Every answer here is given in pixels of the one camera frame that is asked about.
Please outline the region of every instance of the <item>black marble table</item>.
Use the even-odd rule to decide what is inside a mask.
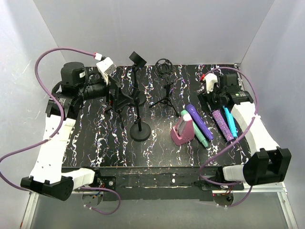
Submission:
[[[153,66],[145,66],[138,71],[139,88],[147,97],[147,102],[140,107],[142,120],[148,123],[152,134],[147,141],[135,142],[129,136],[129,129],[134,123],[134,107],[125,107],[122,112],[124,129],[118,115],[110,111],[104,113],[106,104],[101,100],[88,100],[78,116],[70,143],[67,146],[63,167],[197,167],[216,155],[227,144],[209,110],[202,111],[197,94],[204,87],[199,82],[203,73],[219,65],[175,65],[171,80],[172,102],[178,111],[192,103],[211,132],[214,140],[206,149],[195,138],[193,141],[177,146],[170,136],[170,129],[178,120],[172,108],[158,104],[148,106],[165,96],[165,81],[157,77]],[[227,71],[216,71],[224,74]],[[120,81],[125,93],[131,90],[131,66],[116,69],[113,77]],[[220,156],[210,166],[234,165],[248,160],[249,147],[245,139]]]

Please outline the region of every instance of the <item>green tube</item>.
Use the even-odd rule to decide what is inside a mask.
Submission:
[[[180,112],[181,116],[188,114],[188,112],[186,110],[183,110]],[[199,130],[198,126],[196,125],[196,123],[193,121],[193,127],[194,127],[194,131],[195,131],[195,135],[198,138],[198,140],[202,143],[202,145],[207,148],[209,146],[208,142],[206,141],[204,135],[201,133],[201,131]]]

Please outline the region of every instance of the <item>purple tube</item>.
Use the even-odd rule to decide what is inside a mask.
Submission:
[[[227,142],[232,141],[233,135],[227,126],[227,123],[225,123],[225,120],[223,116],[221,115],[219,110],[215,110],[212,112],[213,118],[215,119],[216,123],[218,124],[219,128],[221,129],[222,133],[224,134],[225,139]]]
[[[188,113],[190,113],[192,119],[194,122],[196,122],[197,126],[201,129],[203,134],[210,140],[212,141],[214,139],[213,134],[211,131],[208,129],[208,127],[204,124],[204,121],[202,118],[199,116],[196,108],[192,104],[188,104],[186,106],[186,110]]]

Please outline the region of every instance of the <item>round base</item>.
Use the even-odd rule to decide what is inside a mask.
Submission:
[[[145,123],[141,122],[142,131],[139,131],[138,124],[133,124],[130,128],[130,137],[137,142],[145,141],[151,135],[151,127]]]
[[[139,101],[139,106],[143,106],[145,104],[145,102],[146,102],[146,95],[145,95],[144,91],[140,91],[140,93],[139,93],[139,100],[140,100]],[[135,106],[134,101],[131,102],[129,105],[130,106]]]

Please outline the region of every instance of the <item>white wall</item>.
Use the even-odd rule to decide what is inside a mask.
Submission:
[[[117,65],[132,64],[133,51],[148,64],[241,62],[273,1],[34,0],[58,46],[101,52]]]
[[[275,0],[241,69],[255,86],[259,115],[292,153],[285,179],[299,228],[305,228],[305,1]]]
[[[47,49],[57,47],[34,2],[0,0],[0,156],[42,140],[48,98],[36,82],[34,64]],[[65,63],[60,52],[50,54],[39,68],[51,88]],[[30,174],[38,148],[5,159],[0,170],[20,185]],[[0,179],[0,228],[19,228],[29,193]]]

